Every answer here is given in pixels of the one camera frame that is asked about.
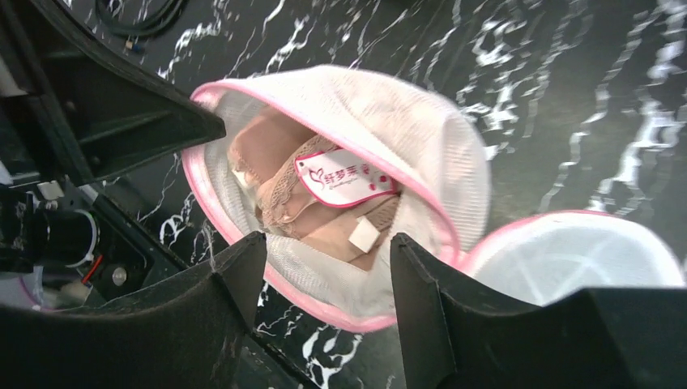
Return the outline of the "white pink-trim laundry bag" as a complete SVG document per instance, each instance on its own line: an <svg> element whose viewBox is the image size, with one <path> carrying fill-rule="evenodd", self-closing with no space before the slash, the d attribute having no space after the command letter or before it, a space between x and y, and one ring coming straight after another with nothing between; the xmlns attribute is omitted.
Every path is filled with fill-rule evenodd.
<svg viewBox="0 0 687 389"><path fill-rule="evenodd" d="M350 332L396 321L390 242L406 233L442 263L508 296L545 306L585 287L685 286L668 246L649 229L573 210L485 234L491 177L484 141L444 96L374 71L321 65L205 83L192 100L224 121L225 136L184 151L188 183L234 243L267 236L266 282L315 318ZM388 174L399 206L373 267L363 271L267 231L233 176L230 143L272 107Z"/></svg>

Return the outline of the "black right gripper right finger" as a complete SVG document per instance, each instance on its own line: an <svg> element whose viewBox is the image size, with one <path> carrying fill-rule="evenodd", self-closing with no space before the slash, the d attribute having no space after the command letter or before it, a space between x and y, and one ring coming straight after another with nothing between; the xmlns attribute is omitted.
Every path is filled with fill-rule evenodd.
<svg viewBox="0 0 687 389"><path fill-rule="evenodd" d="M549 306L509 297L408 235L390 245L409 388L683 388L683 289L582 289Z"/></svg>

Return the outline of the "beige pink bra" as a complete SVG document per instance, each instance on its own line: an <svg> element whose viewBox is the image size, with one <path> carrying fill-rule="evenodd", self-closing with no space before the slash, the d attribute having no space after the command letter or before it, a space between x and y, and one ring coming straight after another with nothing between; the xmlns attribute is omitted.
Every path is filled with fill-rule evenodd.
<svg viewBox="0 0 687 389"><path fill-rule="evenodd" d="M272 107L238 132L227 156L267 231L372 269L399 206L388 174Z"/></svg>

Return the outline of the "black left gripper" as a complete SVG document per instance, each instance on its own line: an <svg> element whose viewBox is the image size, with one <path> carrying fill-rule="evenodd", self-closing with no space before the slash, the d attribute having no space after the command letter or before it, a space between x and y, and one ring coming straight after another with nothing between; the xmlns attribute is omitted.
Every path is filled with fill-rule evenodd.
<svg viewBox="0 0 687 389"><path fill-rule="evenodd" d="M224 122L110 51L55 1L1 4L1 268L93 263L81 186L224 137Z"/></svg>

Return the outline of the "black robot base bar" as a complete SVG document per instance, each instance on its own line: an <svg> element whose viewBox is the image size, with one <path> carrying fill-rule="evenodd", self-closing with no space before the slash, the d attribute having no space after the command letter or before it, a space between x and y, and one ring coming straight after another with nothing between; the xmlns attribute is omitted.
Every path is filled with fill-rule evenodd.
<svg viewBox="0 0 687 389"><path fill-rule="evenodd" d="M135 217L94 186L79 188L99 226L94 260L83 269L82 284L110 301L146 288L189 267Z"/></svg>

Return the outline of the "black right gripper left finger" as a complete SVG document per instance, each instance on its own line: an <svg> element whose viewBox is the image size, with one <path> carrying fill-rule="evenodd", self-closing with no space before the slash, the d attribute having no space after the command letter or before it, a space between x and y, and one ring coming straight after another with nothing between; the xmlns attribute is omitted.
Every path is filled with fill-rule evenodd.
<svg viewBox="0 0 687 389"><path fill-rule="evenodd" d="M1 308L4 388L231 388L254 326L267 240L253 232L97 309Z"/></svg>

